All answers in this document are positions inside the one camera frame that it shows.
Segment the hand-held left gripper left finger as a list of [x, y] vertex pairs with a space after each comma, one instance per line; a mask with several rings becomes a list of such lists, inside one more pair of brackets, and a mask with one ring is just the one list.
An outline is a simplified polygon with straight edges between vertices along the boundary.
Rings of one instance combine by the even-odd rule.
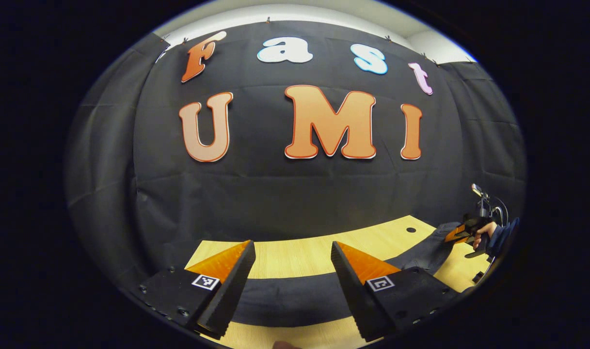
[[138, 300], [188, 331], [219, 340], [254, 262], [254, 242], [243, 241], [190, 267], [158, 272], [138, 285]]

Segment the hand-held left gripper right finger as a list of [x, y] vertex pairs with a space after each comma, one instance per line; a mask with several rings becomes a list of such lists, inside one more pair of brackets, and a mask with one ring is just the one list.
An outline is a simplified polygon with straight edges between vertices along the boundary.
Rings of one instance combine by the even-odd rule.
[[333, 241], [331, 259], [360, 336], [367, 342], [429, 322], [459, 296], [421, 267], [401, 270], [340, 241]]

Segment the dark grey jeans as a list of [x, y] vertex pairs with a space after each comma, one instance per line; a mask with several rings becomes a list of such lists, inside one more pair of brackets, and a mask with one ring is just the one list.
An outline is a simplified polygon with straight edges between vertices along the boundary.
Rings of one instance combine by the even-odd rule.
[[[450, 256], [445, 236], [459, 222], [442, 223], [423, 241], [387, 263], [435, 274]], [[315, 276], [246, 281], [233, 322], [264, 327], [302, 327], [351, 316], [335, 272]]]

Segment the black backdrop cloth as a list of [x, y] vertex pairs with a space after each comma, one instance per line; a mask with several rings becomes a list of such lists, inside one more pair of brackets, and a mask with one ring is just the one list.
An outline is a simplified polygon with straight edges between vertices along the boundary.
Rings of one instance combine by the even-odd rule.
[[[150, 34], [80, 103], [65, 157], [66, 200], [88, 253], [119, 287], [186, 264], [202, 240], [328, 236], [412, 215], [457, 220], [470, 186], [523, 210], [525, 141], [478, 63], [435, 64], [370, 33], [303, 21], [226, 29], [205, 69], [181, 78], [199, 38]], [[288, 159], [288, 86], [338, 109], [375, 97], [372, 159], [319, 150]]]

